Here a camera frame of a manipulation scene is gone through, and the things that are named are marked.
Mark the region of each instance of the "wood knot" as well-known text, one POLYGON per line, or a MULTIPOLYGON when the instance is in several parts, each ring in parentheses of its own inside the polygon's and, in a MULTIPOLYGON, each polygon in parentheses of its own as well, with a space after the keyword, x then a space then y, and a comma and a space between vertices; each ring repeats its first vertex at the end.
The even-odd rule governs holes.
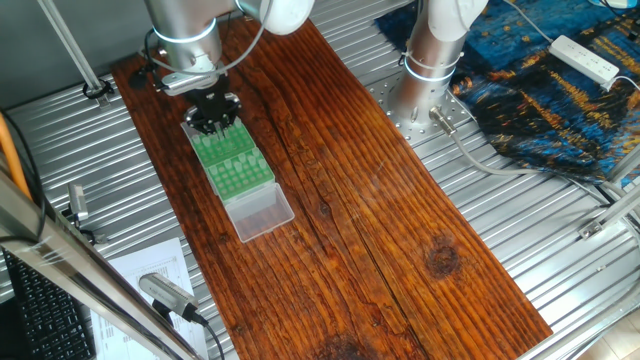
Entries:
POLYGON ((220 237, 218 238, 218 241, 225 244, 227 243, 227 241, 229 241, 229 234, 224 232, 222 234, 220 234, 220 237))
POLYGON ((244 327, 242 327, 242 325, 238 325, 233 327, 231 330, 236 334, 241 335, 244 332, 244 327))
POLYGON ((448 237, 435 238, 434 245, 431 249, 425 249, 425 262, 431 275, 436 279, 442 279, 460 266, 460 256, 452 239, 448 237))
POLYGON ((347 336, 335 336, 326 342, 320 349, 316 360, 367 360, 362 346, 347 336))
POLYGON ((329 216, 331 214, 331 207, 326 202, 320 204, 320 214, 322 216, 329 216))

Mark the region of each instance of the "metal grating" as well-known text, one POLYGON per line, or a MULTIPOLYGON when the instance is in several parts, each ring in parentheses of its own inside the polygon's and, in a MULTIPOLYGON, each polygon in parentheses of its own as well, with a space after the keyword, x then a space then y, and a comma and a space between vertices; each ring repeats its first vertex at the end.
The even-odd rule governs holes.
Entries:
MULTIPOLYGON (((317 0, 311 19, 349 69, 376 97, 399 72, 400 54, 373 19, 411 0, 317 0)), ((81 87, 10 111, 34 149, 47 196, 66 206, 66 184, 85 186, 91 218, 87 228, 108 236, 97 248, 107 259, 179 237, 203 315, 237 359, 215 303, 182 234, 166 194, 119 94, 106 110, 88 101, 81 87)), ((472 119, 458 131, 472 154, 493 167, 511 166, 495 153, 472 119)), ((620 225, 589 241, 577 228, 602 211, 584 190, 545 175, 500 177, 473 168, 439 131, 411 141, 431 175, 554 331, 597 306, 612 303, 638 279, 640 253, 620 225)), ((0 259, 0 301, 12 290, 0 259)), ((209 355, 217 348, 207 336, 209 355)))

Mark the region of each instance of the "wooden board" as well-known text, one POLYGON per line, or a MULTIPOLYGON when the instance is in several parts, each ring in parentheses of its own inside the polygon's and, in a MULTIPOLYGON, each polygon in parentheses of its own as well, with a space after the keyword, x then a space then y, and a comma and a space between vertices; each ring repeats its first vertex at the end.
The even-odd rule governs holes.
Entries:
MULTIPOLYGON (((257 29, 232 21, 225 62, 257 29)), ((189 104, 127 86, 141 65, 116 82, 242 359, 514 359, 551 334, 310 22, 230 72, 296 215, 248 244, 179 126, 189 104)))

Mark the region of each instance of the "blue patterned cloth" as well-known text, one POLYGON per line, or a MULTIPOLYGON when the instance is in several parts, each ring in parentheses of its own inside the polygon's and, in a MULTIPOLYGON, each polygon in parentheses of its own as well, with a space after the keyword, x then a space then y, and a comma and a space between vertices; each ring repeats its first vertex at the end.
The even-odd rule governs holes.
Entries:
MULTIPOLYGON (((618 66, 619 75, 640 78, 640 46, 627 38, 635 10, 615 19, 584 0, 516 4, 549 37, 568 36, 618 66)), ((416 6, 409 4, 376 23, 404 51, 415 20, 416 6)), ((471 27, 454 92, 500 154, 523 167, 600 183, 640 142, 640 93, 622 81, 604 92, 548 46, 515 9, 491 0, 471 27)))

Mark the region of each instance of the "robotic arm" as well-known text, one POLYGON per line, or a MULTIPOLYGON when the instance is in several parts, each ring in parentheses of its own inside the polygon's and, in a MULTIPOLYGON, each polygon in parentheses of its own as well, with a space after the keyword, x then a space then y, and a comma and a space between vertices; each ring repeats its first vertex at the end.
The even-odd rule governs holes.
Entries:
MULTIPOLYGON (((224 134, 240 107, 237 96, 227 92, 226 74, 216 71, 223 66, 217 17, 241 10, 267 31, 287 35, 302 26, 314 1, 145 0, 164 56, 178 70, 162 79, 162 89, 170 96, 183 94, 195 105, 185 114, 187 124, 206 134, 224 134)), ((389 99, 393 116, 412 122, 444 101, 469 26, 488 0, 418 2, 421 13, 405 54, 404 73, 389 99)))
POLYGON ((390 93, 394 116, 411 122, 444 101, 469 26, 488 0, 424 2, 407 46, 402 78, 390 93))
POLYGON ((162 79, 162 90, 170 96, 184 95, 195 105, 185 114, 191 127, 207 134, 224 134, 235 120, 239 99, 227 92, 226 74, 216 72, 223 66, 216 18, 241 10, 263 23, 265 30, 287 35, 306 21, 314 1, 145 0, 162 53, 169 65, 179 70, 162 79))

